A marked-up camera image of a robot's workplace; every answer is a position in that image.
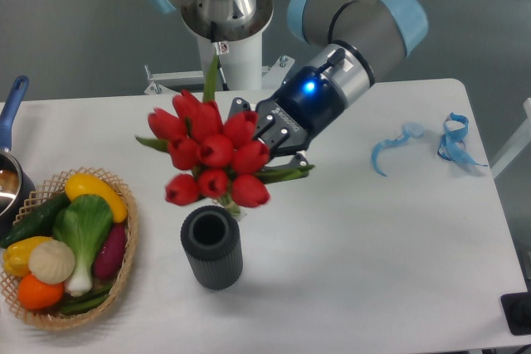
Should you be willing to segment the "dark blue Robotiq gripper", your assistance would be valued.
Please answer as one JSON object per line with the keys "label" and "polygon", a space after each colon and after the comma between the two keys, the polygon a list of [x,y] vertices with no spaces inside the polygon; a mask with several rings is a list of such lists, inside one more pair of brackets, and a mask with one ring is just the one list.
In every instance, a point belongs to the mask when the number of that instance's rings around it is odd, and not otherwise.
{"label": "dark blue Robotiq gripper", "polygon": [[242,97],[231,101],[227,121],[259,122],[254,137],[270,149],[270,157],[293,157],[263,172],[309,171],[310,142],[374,84],[373,72],[354,47],[332,43],[256,105]]}

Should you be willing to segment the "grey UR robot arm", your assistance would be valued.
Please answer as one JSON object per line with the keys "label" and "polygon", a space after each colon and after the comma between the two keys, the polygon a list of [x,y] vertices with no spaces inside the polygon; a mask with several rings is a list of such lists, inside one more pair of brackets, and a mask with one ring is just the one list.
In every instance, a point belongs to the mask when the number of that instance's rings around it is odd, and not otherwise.
{"label": "grey UR robot arm", "polygon": [[[197,38],[206,74],[223,90],[264,85],[262,35],[272,0],[149,0],[161,13],[178,12]],[[289,0],[291,34],[318,48],[292,76],[281,75],[273,94],[253,105],[255,138],[271,158],[265,177],[305,170],[304,152],[349,106],[406,59],[425,38],[418,0]]]}

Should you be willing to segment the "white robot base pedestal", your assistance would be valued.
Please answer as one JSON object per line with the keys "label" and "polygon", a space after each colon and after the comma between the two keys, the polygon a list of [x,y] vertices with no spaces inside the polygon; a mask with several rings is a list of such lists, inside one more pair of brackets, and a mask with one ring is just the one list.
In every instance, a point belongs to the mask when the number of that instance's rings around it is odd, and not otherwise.
{"label": "white robot base pedestal", "polygon": [[239,41],[211,42],[196,35],[203,74],[212,58],[219,61],[229,90],[260,90],[262,80],[262,33]]}

